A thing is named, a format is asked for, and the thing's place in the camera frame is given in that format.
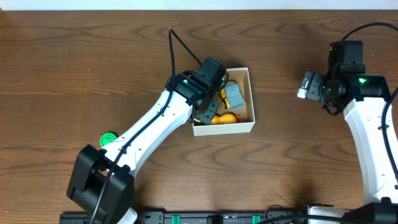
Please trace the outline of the green plastic wheel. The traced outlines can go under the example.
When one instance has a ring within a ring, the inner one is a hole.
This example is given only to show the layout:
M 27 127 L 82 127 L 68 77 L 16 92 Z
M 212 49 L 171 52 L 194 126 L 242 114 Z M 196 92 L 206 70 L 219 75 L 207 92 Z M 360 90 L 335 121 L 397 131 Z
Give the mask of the green plastic wheel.
M 118 135 L 114 132 L 107 132 L 104 133 L 100 139 L 99 139 L 99 144 L 101 147 L 115 141 L 118 138 Z

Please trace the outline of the orange toy duck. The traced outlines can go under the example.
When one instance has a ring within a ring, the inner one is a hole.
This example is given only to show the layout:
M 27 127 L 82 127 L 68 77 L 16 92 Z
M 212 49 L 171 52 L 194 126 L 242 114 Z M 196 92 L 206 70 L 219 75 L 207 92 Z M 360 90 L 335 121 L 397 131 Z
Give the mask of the orange toy duck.
M 215 115 L 211 120 L 211 125 L 217 124 L 234 124 L 238 122 L 240 114 L 226 113 L 221 116 Z

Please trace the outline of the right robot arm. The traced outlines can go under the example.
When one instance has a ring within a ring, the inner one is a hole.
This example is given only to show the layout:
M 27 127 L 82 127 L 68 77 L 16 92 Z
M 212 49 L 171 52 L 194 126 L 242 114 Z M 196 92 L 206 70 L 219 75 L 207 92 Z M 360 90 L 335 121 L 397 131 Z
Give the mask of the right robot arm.
M 330 44 L 326 74 L 307 71 L 297 96 L 322 103 L 334 116 L 342 114 L 353 135 L 361 168 L 364 204 L 354 210 L 309 205 L 309 223 L 397 223 L 397 136 L 389 104 L 391 94 L 382 75 L 366 74 L 363 43 Z

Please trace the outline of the yellow grey toy truck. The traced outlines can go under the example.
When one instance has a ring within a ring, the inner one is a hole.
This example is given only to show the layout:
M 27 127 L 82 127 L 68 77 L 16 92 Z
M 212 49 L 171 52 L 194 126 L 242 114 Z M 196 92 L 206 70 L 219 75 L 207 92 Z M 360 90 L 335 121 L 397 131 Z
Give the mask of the yellow grey toy truck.
M 224 109 L 236 110 L 244 105 L 244 99 L 236 82 L 228 82 L 218 92 Z

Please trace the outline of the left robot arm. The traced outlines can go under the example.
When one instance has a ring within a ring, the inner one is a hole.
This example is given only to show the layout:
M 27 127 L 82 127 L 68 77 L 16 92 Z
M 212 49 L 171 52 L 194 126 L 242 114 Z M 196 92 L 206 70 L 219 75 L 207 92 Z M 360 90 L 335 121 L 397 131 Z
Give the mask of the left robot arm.
M 77 155 L 67 197 L 89 215 L 88 223 L 134 223 L 134 181 L 157 147 L 189 119 L 209 125 L 219 107 L 214 96 L 229 73 L 208 57 L 198 70 L 172 74 L 154 106 L 125 133 Z

